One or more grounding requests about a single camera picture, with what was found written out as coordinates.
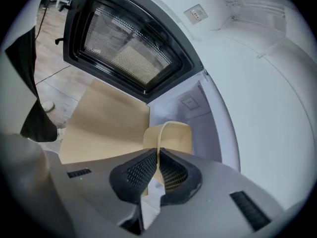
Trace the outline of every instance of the black air vent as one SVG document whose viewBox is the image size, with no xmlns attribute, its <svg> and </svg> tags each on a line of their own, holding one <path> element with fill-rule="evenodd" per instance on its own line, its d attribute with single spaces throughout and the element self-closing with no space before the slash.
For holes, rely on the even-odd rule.
<svg viewBox="0 0 317 238">
<path fill-rule="evenodd" d="M 165 154 L 160 155 L 159 169 L 164 179 L 166 193 L 181 186 L 188 177 L 187 169 Z"/>
<path fill-rule="evenodd" d="M 153 148 L 116 166 L 110 172 L 109 182 L 119 199 L 139 205 L 156 170 L 157 150 Z"/>
<path fill-rule="evenodd" d="M 247 219 L 254 231 L 260 230 L 270 223 L 269 218 L 243 191 L 230 194 L 244 217 Z"/>
<path fill-rule="evenodd" d="M 75 177 L 83 176 L 89 173 L 91 173 L 90 169 L 81 169 L 77 171 L 68 172 L 67 174 L 69 178 L 75 178 Z"/>
</svg>

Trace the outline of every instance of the perforated metal mesh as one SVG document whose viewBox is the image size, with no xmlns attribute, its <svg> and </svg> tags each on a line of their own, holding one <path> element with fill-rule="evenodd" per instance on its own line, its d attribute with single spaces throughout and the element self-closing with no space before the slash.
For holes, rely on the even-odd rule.
<svg viewBox="0 0 317 238">
<path fill-rule="evenodd" d="M 141 26 L 100 4 L 90 22 L 84 49 L 147 86 L 163 70 L 171 68 L 173 58 L 160 41 L 141 31 Z"/>
<path fill-rule="evenodd" d="M 188 177 L 187 170 L 181 164 L 163 154 L 160 155 L 159 170 L 164 179 L 166 193 L 175 190 Z"/>
<path fill-rule="evenodd" d="M 157 169 L 157 154 L 153 153 L 136 165 L 130 167 L 125 172 L 127 181 L 140 190 L 141 193 L 146 189 Z"/>
</svg>

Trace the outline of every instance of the wooden floor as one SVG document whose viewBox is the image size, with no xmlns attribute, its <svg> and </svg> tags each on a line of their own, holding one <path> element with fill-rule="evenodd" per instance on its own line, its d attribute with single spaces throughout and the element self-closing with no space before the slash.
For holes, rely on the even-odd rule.
<svg viewBox="0 0 317 238">
<path fill-rule="evenodd" d="M 39 9 L 36 33 L 43 18 L 44 10 Z M 35 83 L 41 99 L 53 101 L 55 109 L 48 113 L 57 128 L 67 126 L 78 101 L 85 93 L 94 77 L 63 61 L 62 38 L 67 10 L 59 12 L 53 5 L 46 12 L 40 34 L 36 40 L 37 59 L 35 65 Z M 59 152 L 61 141 L 40 143 L 45 150 Z"/>
</svg>

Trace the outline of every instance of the cardboard sheet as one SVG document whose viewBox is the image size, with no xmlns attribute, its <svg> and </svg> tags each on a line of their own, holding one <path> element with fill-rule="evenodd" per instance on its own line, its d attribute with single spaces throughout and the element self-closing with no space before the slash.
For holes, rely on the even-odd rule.
<svg viewBox="0 0 317 238">
<path fill-rule="evenodd" d="M 76 163 L 141 150 L 149 120 L 145 103 L 94 80 L 67 124 L 60 160 Z"/>
</svg>

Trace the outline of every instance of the black fabric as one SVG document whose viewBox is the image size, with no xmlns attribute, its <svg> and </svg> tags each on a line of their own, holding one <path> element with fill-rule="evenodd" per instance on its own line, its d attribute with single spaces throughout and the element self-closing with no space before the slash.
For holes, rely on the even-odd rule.
<svg viewBox="0 0 317 238">
<path fill-rule="evenodd" d="M 35 27 L 20 36 L 5 52 L 24 83 L 37 97 L 36 103 L 24 122 L 21 135 L 37 142 L 55 141 L 57 139 L 57 128 L 42 108 L 34 82 Z"/>
</svg>

